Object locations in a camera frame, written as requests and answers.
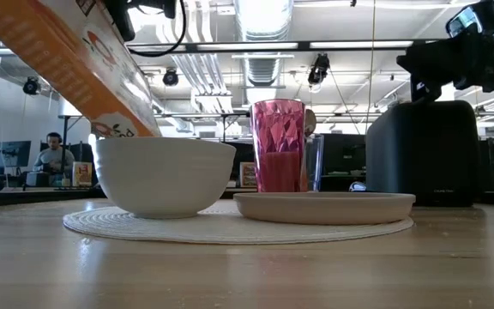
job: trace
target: wall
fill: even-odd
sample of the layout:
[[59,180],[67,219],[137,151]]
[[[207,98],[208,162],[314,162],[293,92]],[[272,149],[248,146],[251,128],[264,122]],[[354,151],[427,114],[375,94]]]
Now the wall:
[[[47,133],[63,134],[63,119],[58,118],[58,112],[58,100],[26,95],[18,84],[0,78],[0,142],[32,141],[28,167],[22,168],[23,171],[32,170],[39,154],[39,143],[45,140]],[[89,134],[90,124],[82,119],[69,130],[68,140],[71,143],[87,142]]]

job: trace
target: black camera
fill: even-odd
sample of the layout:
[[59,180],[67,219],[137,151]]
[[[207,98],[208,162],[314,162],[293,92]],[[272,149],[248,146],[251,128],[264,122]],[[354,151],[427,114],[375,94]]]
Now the black camera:
[[484,92],[494,91],[494,1],[466,6],[445,29],[449,39],[412,45],[397,63],[415,84],[422,82],[431,99],[449,82],[459,90],[481,86]]
[[163,83],[166,86],[176,86],[178,84],[177,69],[168,68],[167,72],[163,75]]
[[165,17],[174,19],[177,6],[176,0],[104,0],[104,3],[125,42],[135,39],[135,30],[130,21],[128,9],[141,6],[163,9]]
[[320,53],[317,55],[316,61],[310,70],[308,75],[308,83],[310,85],[317,85],[323,82],[323,79],[327,76],[327,70],[329,69],[329,58],[326,53]]
[[29,76],[27,82],[24,83],[24,87],[22,87],[24,94],[37,95],[40,90],[39,79],[35,76]]

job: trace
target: headphones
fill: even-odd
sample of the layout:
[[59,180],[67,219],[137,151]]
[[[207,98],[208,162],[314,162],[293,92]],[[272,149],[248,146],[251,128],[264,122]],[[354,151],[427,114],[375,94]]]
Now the headphones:
[[62,137],[60,137],[60,134],[58,134],[56,132],[51,132],[51,133],[47,134],[47,137],[45,139],[48,140],[49,137],[58,137],[58,143],[62,143]]

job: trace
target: computer monitor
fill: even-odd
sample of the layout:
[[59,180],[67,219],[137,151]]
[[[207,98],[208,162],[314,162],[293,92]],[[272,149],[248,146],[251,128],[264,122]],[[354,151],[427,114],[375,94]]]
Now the computer monitor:
[[365,136],[324,134],[323,173],[350,172],[365,166]]
[[31,141],[0,142],[0,167],[27,167]]

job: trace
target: pink glass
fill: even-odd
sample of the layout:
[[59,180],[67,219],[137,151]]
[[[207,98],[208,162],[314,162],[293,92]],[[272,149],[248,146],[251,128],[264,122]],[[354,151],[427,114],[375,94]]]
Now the pink glass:
[[306,191],[301,181],[304,103],[265,100],[253,105],[251,127],[259,192]]

